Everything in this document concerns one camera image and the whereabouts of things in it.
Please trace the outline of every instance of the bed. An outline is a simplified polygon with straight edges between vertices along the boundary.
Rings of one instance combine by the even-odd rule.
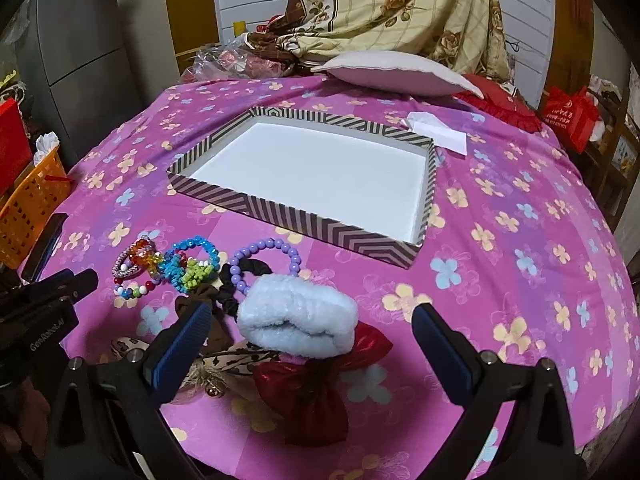
[[[435,205],[410,269],[172,189],[164,172],[172,160],[255,105],[394,126],[411,111],[428,111],[466,132],[466,157],[437,149]],[[297,171],[296,177],[304,179],[302,165]],[[70,356],[104,362],[111,359],[112,338],[148,342],[176,319],[177,292],[169,285],[140,299],[114,294],[111,266],[141,234],[159,250],[199,234],[223,251],[223,261],[248,240],[285,238],[303,257],[302,278],[350,295],[360,319],[394,344],[377,365],[338,381],[350,422],[342,444],[284,446],[277,417],[233,394],[162,408],[191,456],[239,479],[416,478],[461,414],[411,335],[412,311],[423,301],[431,301],[477,349],[492,349],[519,364],[551,357],[567,395],[577,447],[638,395],[640,326],[620,251],[546,127],[527,134],[453,98],[414,99],[325,76],[194,83],[166,90],[94,148],[72,176],[78,185],[60,207],[69,218],[46,272],[91,267],[100,285],[78,304],[79,326],[63,343]],[[264,259],[274,272],[286,271],[277,255],[267,253]],[[500,413],[472,476],[487,469],[508,415],[508,410]]]

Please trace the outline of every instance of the basket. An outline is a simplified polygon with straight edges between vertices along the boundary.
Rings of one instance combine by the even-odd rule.
[[[49,180],[48,176],[63,178]],[[18,185],[0,210],[0,262],[17,269],[28,256],[47,220],[71,193],[71,182],[64,180],[58,146]]]

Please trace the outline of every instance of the red bow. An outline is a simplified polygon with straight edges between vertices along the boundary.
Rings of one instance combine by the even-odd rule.
[[[254,380],[262,400],[283,416],[285,443],[328,446],[347,439],[347,410],[334,388],[338,374],[380,361],[393,347],[377,328],[358,322],[348,354],[310,359],[303,365],[261,363]]]

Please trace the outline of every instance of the metal bolt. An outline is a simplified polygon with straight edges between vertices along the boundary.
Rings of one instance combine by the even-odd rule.
[[[491,350],[483,350],[480,352],[480,358],[482,362],[487,365],[493,365],[498,362],[499,357],[498,354],[492,352]]]
[[[81,357],[74,357],[71,359],[71,361],[69,361],[69,368],[71,368],[72,370],[78,370],[79,367],[81,367],[84,364],[84,359],[82,359]]]
[[[548,357],[543,357],[542,359],[540,359],[540,364],[548,372],[556,368],[556,363]]]
[[[142,348],[133,348],[127,352],[127,361],[132,363],[137,363],[142,359],[142,356],[145,354],[145,351]]]

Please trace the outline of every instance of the beige floral blanket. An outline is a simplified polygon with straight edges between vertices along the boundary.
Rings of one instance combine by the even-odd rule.
[[[399,50],[509,78],[498,0],[289,0],[278,21],[278,45],[306,64],[348,50]]]

